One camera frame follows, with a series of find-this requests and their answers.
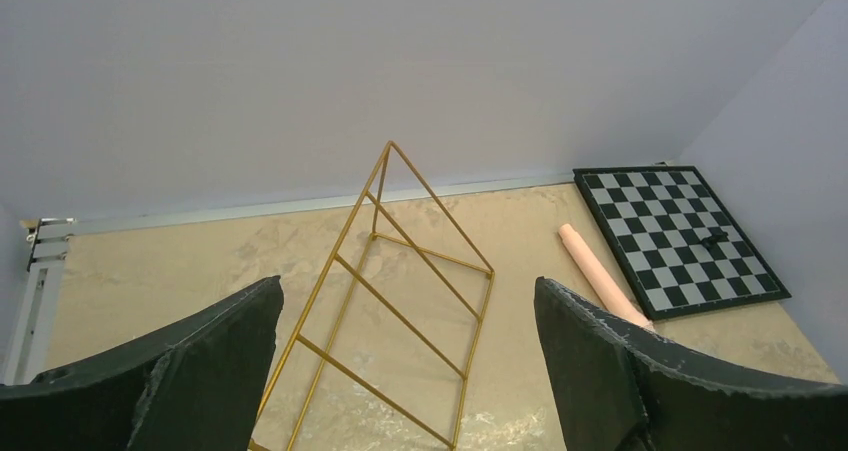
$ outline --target white baseboard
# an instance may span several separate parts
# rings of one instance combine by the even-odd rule
[[[569,183],[572,181],[574,181],[574,174],[567,173],[536,178],[506,179],[481,183],[437,186],[433,188],[433,191],[436,192],[436,195],[442,197],[455,196],[459,194],[482,193],[487,191],[501,191],[506,189],[529,188],[533,186],[548,186],[552,184]],[[383,193],[382,201],[406,201],[426,198],[428,196],[427,191],[423,188],[387,191]],[[345,206],[353,206],[358,197],[358,195],[339,196],[335,198],[305,199],[284,203],[236,206],[232,208],[141,216],[136,218],[78,221],[73,224],[57,224],[46,227],[42,230],[41,234],[39,234],[39,237],[55,238],[68,234],[79,236],[83,234],[107,233],[110,231],[157,228],[162,226],[177,226],[180,224],[205,223],[208,221],[220,221],[225,219],[252,218],[256,216],[295,213],[298,211],[312,211],[316,209],[341,208]]]

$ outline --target black object on checkered board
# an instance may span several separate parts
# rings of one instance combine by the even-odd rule
[[[790,297],[694,167],[577,169],[574,180],[650,319]]]

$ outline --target chessboard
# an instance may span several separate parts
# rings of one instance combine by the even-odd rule
[[[694,167],[576,169],[574,180],[648,318],[790,297]]]

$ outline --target golden wire frame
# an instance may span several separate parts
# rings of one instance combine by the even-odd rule
[[[395,221],[395,219],[386,211],[385,207],[383,207],[380,200],[383,196],[383,184],[386,180],[386,169],[389,165],[389,155],[392,149],[394,149],[398,156],[400,156],[400,158],[403,160],[403,162],[406,163],[407,167],[409,167],[409,170],[412,171],[418,181],[424,186],[424,189],[427,190],[427,193],[429,193],[430,197],[432,197],[433,200],[436,201],[436,204],[438,204],[442,212],[445,213],[445,216],[447,216],[450,222],[453,223],[457,231],[459,231],[459,233],[471,246],[474,252],[477,253],[477,256],[479,256],[483,263],[486,264],[485,268],[471,263],[466,263],[465,261],[461,261],[445,254],[437,253],[436,251],[432,251],[416,245],[412,241],[412,238],[410,238],[409,235],[406,234],[406,231],[404,231],[403,228],[400,227],[398,222]],[[371,194],[370,189],[371,185],[374,183],[374,179],[376,179],[377,177],[378,171],[380,171],[380,183],[377,188],[377,196],[374,197],[374,195]],[[359,208],[362,206],[362,203],[365,198],[368,198],[374,204],[374,218],[371,224],[371,234],[369,235],[368,241],[365,245],[362,255],[359,258],[359,262],[357,263],[356,267],[353,267],[339,255],[339,248],[341,248],[342,242],[344,242],[345,237],[347,237],[347,234],[350,231],[350,227],[353,224],[353,220],[359,212]],[[391,223],[391,225],[400,233],[400,235],[403,237],[402,240],[377,232],[377,217],[380,214],[382,214],[386,218],[386,220],[388,220],[389,223]],[[391,303],[389,303],[386,298],[384,298],[383,295],[380,294],[380,292],[377,291],[374,286],[372,286],[371,283],[369,283],[362,276],[361,271],[363,266],[365,265],[365,262],[367,261],[368,251],[371,248],[371,244],[377,238],[386,239],[393,243],[401,244],[403,246],[407,246],[415,250],[415,252],[419,256],[421,256],[424,262],[427,263],[430,269],[432,269],[433,272],[435,272],[436,275],[442,280],[442,282],[447,285],[448,289],[450,289],[454,296],[456,296],[457,299],[459,299],[459,301],[465,306],[465,308],[468,309],[468,311],[470,311],[472,315],[474,315],[474,318],[477,320],[477,329],[474,332],[474,340],[471,342],[471,351],[469,352],[468,359],[465,362],[464,370],[459,369],[459,367],[453,364],[451,360],[444,355],[444,353],[442,353],[432,342],[430,342],[427,337],[425,337],[412,323],[410,323],[409,320],[406,319],[406,317],[404,317],[404,315],[401,314],[400,311],[398,311],[394,306],[392,306]],[[489,280],[489,284],[486,288],[486,295],[483,299],[483,306],[479,313],[470,304],[468,304],[468,301],[466,301],[465,298],[463,298],[462,295],[459,294],[456,288],[447,280],[447,278],[438,270],[438,268],[436,268],[436,266],[430,260],[428,255],[444,259],[452,263],[456,263],[467,268],[480,271],[485,274],[485,276]],[[333,264],[333,262],[338,262],[353,276],[354,279],[351,281],[350,286],[348,287],[347,295],[345,296],[344,302],[342,303],[342,307],[339,310],[338,316],[336,317],[336,322],[333,325],[333,330],[330,333],[330,337],[327,340],[327,344],[322,349],[319,348],[315,343],[307,339],[305,336],[303,336],[301,334],[301,330],[303,328],[304,323],[306,322],[307,316],[309,316],[309,312],[312,310],[312,305],[315,304],[315,298],[318,296],[318,292],[321,290],[321,286],[323,286],[324,280],[326,279],[327,273],[330,271],[330,266]],[[274,386],[276,386],[277,380],[280,377],[280,373],[283,370],[283,366],[286,364],[286,361],[288,360],[289,355],[291,354],[291,350],[294,347],[294,343],[300,342],[301,344],[306,346],[307,349],[311,350],[316,355],[318,355],[321,358],[321,362],[318,365],[317,371],[315,372],[315,377],[312,379],[312,385],[309,388],[309,393],[306,395],[306,400],[303,403],[303,407],[300,410],[300,415],[298,416],[297,422],[295,423],[294,429],[292,430],[292,435],[289,439],[289,444],[286,447],[287,450],[291,450],[294,447],[294,443],[297,440],[300,428],[303,425],[304,417],[306,416],[306,410],[309,407],[309,403],[312,401],[313,395],[315,394],[315,389],[318,386],[318,381],[321,378],[321,373],[324,371],[324,364],[326,363],[330,363],[331,365],[333,365],[333,367],[341,371],[343,374],[347,375],[350,379],[354,380],[363,388],[367,389],[371,394],[380,398],[387,405],[391,406],[395,411],[402,414],[410,421],[414,422],[415,424],[423,428],[425,431],[433,435],[433,437],[444,443],[448,447],[448,449],[455,450],[457,442],[459,441],[459,430],[462,421],[462,410],[465,407],[465,393],[468,389],[468,376],[471,372],[471,363],[474,359],[474,352],[477,350],[477,341],[480,339],[480,331],[483,328],[483,320],[486,317],[486,308],[489,306],[489,296],[492,293],[492,285],[494,284],[494,282],[495,270],[492,268],[492,265],[489,264],[489,262],[480,252],[480,250],[477,249],[477,246],[475,246],[471,239],[468,237],[468,235],[465,234],[465,231],[463,231],[462,227],[459,226],[459,223],[456,222],[456,220],[447,210],[445,205],[442,204],[442,201],[439,199],[438,196],[436,196],[436,193],[433,192],[433,189],[421,176],[421,173],[419,173],[418,170],[415,169],[415,166],[413,166],[412,162],[409,161],[409,158],[406,157],[406,154],[401,151],[397,144],[395,144],[393,141],[389,141],[383,148],[383,152],[380,154],[380,159],[377,160],[377,164],[374,166],[374,170],[371,171],[371,175],[368,177],[368,181],[362,188],[362,192],[359,194],[359,198],[356,200],[356,204],[354,204],[353,210],[351,210],[350,215],[348,216],[347,221],[345,222],[345,225],[342,228],[342,232],[336,240],[336,244],[333,246],[333,249],[330,252],[330,256],[327,259],[327,262],[324,264],[324,268],[321,270],[321,274],[318,275],[318,281],[315,283],[315,287],[312,289],[312,294],[309,295],[309,299],[307,299],[306,301],[306,306],[303,308],[303,312],[300,314],[300,318],[298,318],[297,323],[294,326],[294,330],[292,331],[291,337],[289,338],[288,343],[286,343],[286,347],[283,349],[283,354],[280,357],[280,360],[277,362],[276,367],[274,368],[274,372],[271,375],[271,380],[268,382],[268,386],[265,388],[265,392],[262,395],[262,400],[259,403],[259,411],[256,416],[257,422],[259,421],[260,416],[262,416],[262,411],[265,410],[265,406],[268,404],[268,398],[274,391]],[[439,358],[441,358],[462,379],[462,390],[460,391],[459,395],[459,405],[454,424],[453,439],[448,439],[436,432],[433,428],[431,428],[423,421],[416,418],[412,413],[407,411],[403,406],[394,402],[391,398],[383,394],[380,390],[368,384],[368,382],[366,382],[361,377],[357,376],[356,373],[351,371],[347,366],[330,356],[330,351],[332,350],[333,343],[336,339],[336,334],[338,333],[341,322],[344,319],[345,312],[347,311],[348,304],[350,303],[350,298],[351,296],[353,296],[353,290],[354,288],[356,288],[357,283],[362,284],[365,289],[367,289],[375,298],[377,298],[378,301],[380,301],[380,303],[382,303],[386,308],[388,308],[388,310],[391,311],[392,314],[394,314],[401,322],[403,322],[406,327],[408,327],[416,336],[418,336],[418,338],[421,339],[424,344],[426,344],[431,350],[433,350],[433,352],[436,353],[436,355],[439,356]],[[253,439],[250,440],[250,444],[248,447],[249,449],[254,451],[269,451],[264,446],[261,446],[256,443]]]

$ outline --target gray wall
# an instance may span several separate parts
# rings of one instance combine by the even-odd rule
[[[18,220],[0,203],[0,370],[26,285],[29,255],[25,237]]]
[[[703,171],[848,382],[848,0],[827,0],[680,159]]]
[[[0,0],[0,198],[351,194],[389,138],[434,184],[668,159],[822,1]]]

